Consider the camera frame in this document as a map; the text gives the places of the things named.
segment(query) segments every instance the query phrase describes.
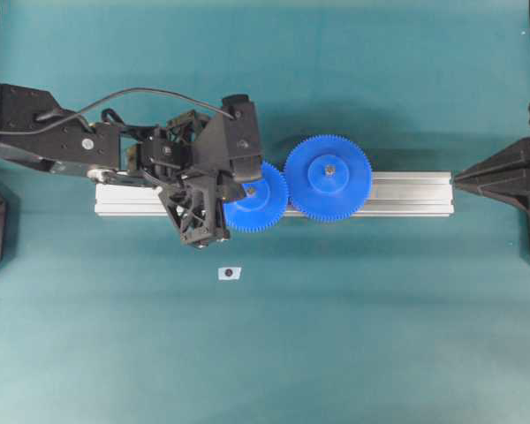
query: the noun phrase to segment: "silver metal beam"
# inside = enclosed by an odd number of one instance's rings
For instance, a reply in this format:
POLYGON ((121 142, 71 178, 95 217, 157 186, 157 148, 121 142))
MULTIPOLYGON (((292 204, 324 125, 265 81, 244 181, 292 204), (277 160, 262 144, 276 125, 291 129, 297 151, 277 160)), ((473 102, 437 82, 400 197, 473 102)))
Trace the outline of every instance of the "silver metal beam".
MULTIPOLYGON (((152 188, 96 185, 99 216, 166 216, 152 188)), ((366 204, 353 216, 449 216, 450 172, 374 172, 366 204)), ((303 216, 289 205, 285 216, 303 216)))

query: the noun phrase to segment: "bolt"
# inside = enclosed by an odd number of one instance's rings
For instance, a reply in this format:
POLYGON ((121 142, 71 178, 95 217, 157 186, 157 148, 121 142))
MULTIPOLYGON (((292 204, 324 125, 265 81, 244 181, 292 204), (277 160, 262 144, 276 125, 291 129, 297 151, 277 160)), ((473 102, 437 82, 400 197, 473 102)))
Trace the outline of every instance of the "bolt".
POLYGON ((328 177, 331 177, 336 173, 336 167, 334 165, 326 165, 326 167, 324 168, 324 172, 328 177))
POLYGON ((95 148, 95 143, 90 139, 83 139, 80 144, 85 150, 92 150, 95 148))

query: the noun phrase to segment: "teal surface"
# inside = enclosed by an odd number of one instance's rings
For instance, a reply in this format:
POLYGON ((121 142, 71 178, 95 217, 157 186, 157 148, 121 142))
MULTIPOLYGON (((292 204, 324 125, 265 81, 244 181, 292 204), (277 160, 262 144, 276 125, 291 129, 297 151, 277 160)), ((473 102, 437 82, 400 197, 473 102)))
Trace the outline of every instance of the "teal surface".
MULTIPOLYGON (((375 170, 458 171, 530 133, 525 1, 2 3, 0 81, 71 109, 131 86, 247 92, 277 165, 338 133, 375 170)), ((447 219, 285 219, 195 252, 164 218, 95 216, 85 180, 0 163, 0 187, 1 424, 530 423, 508 206, 456 193, 447 219)))

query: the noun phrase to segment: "blue gear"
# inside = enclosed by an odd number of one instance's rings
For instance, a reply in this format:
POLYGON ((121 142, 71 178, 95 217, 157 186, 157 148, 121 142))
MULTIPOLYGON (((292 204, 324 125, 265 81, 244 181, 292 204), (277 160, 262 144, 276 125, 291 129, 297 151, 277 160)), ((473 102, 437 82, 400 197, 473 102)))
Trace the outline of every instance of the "blue gear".
POLYGON ((295 147, 284 165, 291 203, 317 221, 345 219, 371 192, 371 165, 348 139, 317 135, 295 147))
POLYGON ((270 163, 261 166, 263 178, 243 184, 246 197, 241 201, 225 203, 226 223, 243 232, 263 231, 275 225, 284 214, 289 202, 289 189, 283 174, 270 163))

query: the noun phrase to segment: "black cable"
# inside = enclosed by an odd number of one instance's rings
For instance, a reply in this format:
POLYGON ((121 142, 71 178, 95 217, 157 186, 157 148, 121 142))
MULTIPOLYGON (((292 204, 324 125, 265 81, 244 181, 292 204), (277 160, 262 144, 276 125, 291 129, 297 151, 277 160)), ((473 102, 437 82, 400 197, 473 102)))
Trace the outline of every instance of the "black cable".
POLYGON ((44 126, 43 128, 41 128, 39 130, 34 130, 34 131, 1 131, 0 130, 0 135, 37 135, 37 134, 45 133, 45 132, 47 132, 47 131, 49 131, 49 130, 57 127, 57 126, 60 126, 60 125, 62 125, 64 123, 66 123, 66 122, 69 122, 69 121, 73 120, 76 117, 79 117, 83 113, 87 113, 88 111, 90 111, 91 109, 94 109, 96 106, 98 106, 98 105, 100 105, 102 103, 105 103, 105 102, 107 102, 109 100, 112 100, 112 99, 115 99, 117 97, 120 97, 122 95, 128 95, 130 93, 150 93, 150 94, 155 94, 155 95, 167 95, 169 97, 175 97, 175 98, 184 100, 186 102, 190 102, 192 104, 195 104, 197 106, 200 106, 202 108, 212 110, 215 113, 220 113, 220 114, 224 115, 225 117, 228 117, 229 119, 233 119, 234 118, 228 112, 226 112, 224 110, 221 110, 221 109, 217 108, 216 106, 212 106, 211 104, 208 104, 206 102, 202 102, 200 100, 193 99, 191 97, 188 97, 186 95, 182 95, 180 93, 176 93, 174 91, 162 90, 160 88, 134 87, 134 88, 127 88, 125 90, 117 91, 115 93, 112 93, 111 95, 107 95, 106 97, 103 97, 102 99, 97 100, 96 102, 90 103, 87 107, 79 110, 78 112, 74 112, 71 115, 68 115, 68 116, 66 116, 66 117, 64 117, 62 119, 59 119, 58 121, 55 121, 52 124, 46 125, 46 126, 44 126))

